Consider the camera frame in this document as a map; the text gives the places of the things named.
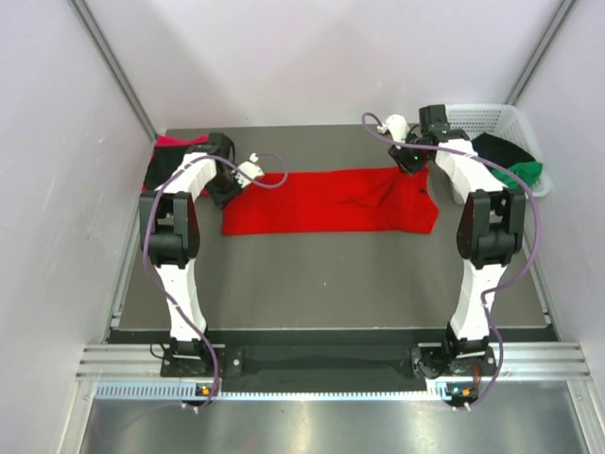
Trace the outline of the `red t shirt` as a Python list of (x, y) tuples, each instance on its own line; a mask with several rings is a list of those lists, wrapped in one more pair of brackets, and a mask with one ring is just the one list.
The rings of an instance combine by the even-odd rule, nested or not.
[(396, 167), (293, 172), (274, 189), (249, 186), (223, 211), (224, 236), (403, 231), (428, 235), (439, 216), (428, 171)]

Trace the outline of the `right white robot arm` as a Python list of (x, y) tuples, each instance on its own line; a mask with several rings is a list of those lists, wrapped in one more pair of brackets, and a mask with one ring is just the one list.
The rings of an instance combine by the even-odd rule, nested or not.
[(489, 346), (493, 288), (521, 249), (526, 196), (520, 188), (505, 187), (477, 160), (470, 137), (451, 127), (442, 105), (420, 110), (419, 132), (413, 132), (399, 114), (389, 116), (380, 131), (393, 140), (389, 155), (402, 171), (414, 175), (434, 162), (464, 204), (457, 230), (463, 260), (457, 308), (440, 348), (414, 349), (416, 372), (434, 379), (476, 371), (493, 361)]

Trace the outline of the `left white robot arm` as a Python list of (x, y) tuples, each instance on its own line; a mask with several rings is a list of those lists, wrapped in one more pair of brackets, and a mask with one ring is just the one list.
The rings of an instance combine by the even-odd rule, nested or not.
[(199, 306), (195, 262), (200, 233), (195, 201), (208, 194), (224, 208), (243, 191), (235, 171), (235, 144), (226, 134), (182, 141), (157, 139), (139, 197), (141, 249), (159, 277), (170, 314), (169, 341), (164, 350), (161, 376), (209, 376), (214, 352), (202, 339), (207, 322)]

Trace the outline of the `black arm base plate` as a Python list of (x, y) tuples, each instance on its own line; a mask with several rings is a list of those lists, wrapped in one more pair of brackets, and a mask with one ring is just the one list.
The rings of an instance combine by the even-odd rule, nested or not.
[(492, 375), (492, 349), (477, 357), (450, 359), (440, 346), (418, 345), (239, 345), (216, 349), (219, 376), (239, 378), (262, 372), (292, 372), (295, 377), (327, 373), (389, 372), (397, 377)]

